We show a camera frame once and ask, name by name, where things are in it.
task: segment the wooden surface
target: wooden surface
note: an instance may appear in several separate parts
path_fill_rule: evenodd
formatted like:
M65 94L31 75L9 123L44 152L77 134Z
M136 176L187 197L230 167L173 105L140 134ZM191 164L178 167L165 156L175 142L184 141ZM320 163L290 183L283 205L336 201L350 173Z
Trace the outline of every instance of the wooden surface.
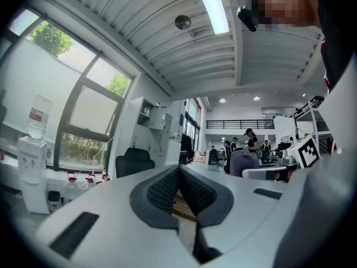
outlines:
M176 203L173 205L173 214L196 222L196 217L185 202L180 190L176 194Z

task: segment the fluorescent light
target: fluorescent light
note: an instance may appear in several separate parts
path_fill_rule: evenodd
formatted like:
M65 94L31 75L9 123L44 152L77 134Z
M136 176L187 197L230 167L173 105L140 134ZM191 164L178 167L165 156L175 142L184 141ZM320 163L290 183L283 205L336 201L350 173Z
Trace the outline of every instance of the fluorescent light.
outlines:
M229 32L222 0L202 0L210 17L215 34Z

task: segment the water bottle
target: water bottle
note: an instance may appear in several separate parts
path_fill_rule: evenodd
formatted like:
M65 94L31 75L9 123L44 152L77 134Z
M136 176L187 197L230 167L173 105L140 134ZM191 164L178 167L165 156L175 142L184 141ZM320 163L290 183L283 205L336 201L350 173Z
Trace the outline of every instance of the water bottle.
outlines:
M27 133L33 139L42 139L44 136L51 109L52 101L40 95L35 97L27 122Z

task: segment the round ceiling fixture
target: round ceiling fixture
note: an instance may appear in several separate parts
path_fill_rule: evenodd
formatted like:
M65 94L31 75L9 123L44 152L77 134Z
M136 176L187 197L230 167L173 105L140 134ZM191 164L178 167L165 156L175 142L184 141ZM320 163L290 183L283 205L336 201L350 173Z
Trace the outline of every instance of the round ceiling fixture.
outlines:
M191 19L185 15L179 15L175 19L175 26L180 30L188 29L191 26Z

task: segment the window frame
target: window frame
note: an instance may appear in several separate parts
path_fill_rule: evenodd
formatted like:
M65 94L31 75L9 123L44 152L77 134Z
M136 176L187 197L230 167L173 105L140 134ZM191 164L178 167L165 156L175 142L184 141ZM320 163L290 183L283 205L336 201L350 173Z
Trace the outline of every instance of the window frame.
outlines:
M190 116L190 104L191 104L191 100L193 99L193 101L195 102L196 104L196 119L197 121L195 121L191 116ZM185 128L185 133L187 134L187 127L188 127L188 123L190 122L191 123L191 126L193 126L193 128L195 129L195 132L198 130L198 132L200 132L200 125L199 125L199 118L200 118L200 114L201 114L201 107L197 101L196 98L190 98L190 99L187 99L186 100L186 112L185 112L185 120L186 120L186 128ZM196 134L194 135L195 137L193 138L193 149L195 150L195 144L197 142L198 144L198 141L199 141L199 135L198 135L198 138L196 140Z
M59 122L59 127L57 129L55 149L54 149L54 165L53 165L54 171L69 171L69 170L71 170L68 168L61 167L59 164L63 133L69 133L69 134L73 134L78 137L83 137L83 138L91 139L94 141L108 143L107 153L105 154L105 160L104 160L105 168L108 169L110 150L112 149L112 143L113 143L113 140L111 140L111 139L114 136L115 129L117 127L117 123L119 120L119 115L120 115L123 105L124 105L124 98L118 96L117 94L109 91L108 89L104 88L103 86L99 85L98 83L96 83L86 77L86 75L88 74L90 69L93 67L93 65L98 61L98 59L100 57L102 57L102 54L103 54L102 52L99 52L93 58L93 60L89 63L89 65L85 68L85 70L79 77L77 83L74 85L72 92L70 93L70 95L68 97L65 108L62 112L62 116L61 116L61 119ZM109 131L109 136L107 136L106 134L101 134L101 133L97 133L97 132L94 132L94 131L91 131L88 129L83 129L83 128L79 128L79 127L70 125L71 115L75 108L76 102L81 94L83 86L88 87L88 88L94 90L95 92L98 92L99 94L102 94L103 96L117 102L117 106L114 110L113 121L112 121L112 119L110 119L110 121L108 123L108 127L112 123L112 126ZM71 171L73 171L75 173L78 173L78 172L90 173L90 172L92 172L92 170L91 171L71 170ZM98 170L94 169L94 172L101 173L102 171L98 171Z
M60 156L60 150L61 150L61 142L62 142L62 134L63 133L70 133L79 137L84 137L88 138L91 140L95 141L101 141L101 142L107 142L107 153L105 155L105 167L108 169L108 164L109 164L109 157L110 157L110 151L112 148L112 143L113 140L111 140L114 136L115 129L117 128L118 120L120 113L122 111L124 101L126 99L127 93L129 92L132 84L133 84L133 79L130 74L128 74L125 70L123 70L119 65L111 61L111 59L108 59L105 55L103 55L102 51L97 50L95 47L93 47L91 44L87 43L84 41L82 38L80 38L78 35L74 34L72 31L67 29L66 27L62 26L58 22L56 22L54 19L50 18L47 14L42 13L38 10L36 10L33 7L30 6L24 6L23 9L27 9L31 11L32 13L36 14L38 16L38 19L33 21L19 36L13 33L9 29L5 29L3 33L3 37L11 42L10 47L6 50L2 58L0 59L0 67L3 65L3 63L7 60L7 58L11 55L13 51L17 48L17 46L24 40L26 37L34 30L36 29L40 24L43 22L48 22L51 23L53 26L58 28L60 31L64 32L66 35L70 36L72 39L76 40L76 42L80 43L82 46L87 48L89 51L93 52L95 54L94 58L90 63L86 66L86 68L83 70L81 73L78 81L74 85L67 101L64 107L64 110L62 112L60 122L58 125L57 129L57 134L56 134L56 139L55 139L55 147L54 147L54 163L53 165L47 165L46 167L49 169L53 169L54 171L73 171L75 173L80 172L80 170L72 170L68 168L61 168L59 165L59 156ZM118 96L117 94L109 91L108 89L104 88L103 86L97 84L96 82L90 80L89 78L86 77L88 72L92 69L96 61L101 58L103 61L108 63L110 66L118 70L120 73L124 74L125 77L129 78L131 80L130 85L126 88L126 91L124 92L123 97ZM108 129L109 130L109 136L104 135L101 133L97 132L92 132L83 128L75 127L73 125L69 125L70 122L70 117L73 112L73 109L75 107L76 101L79 98L79 95L81 93L81 89L83 86L86 86L99 94L102 94L106 96L107 98L110 98L114 101L117 102L117 106L114 110L114 113L112 114L112 117L110 119L110 122L108 124ZM82 170L82 173L91 173L93 170Z

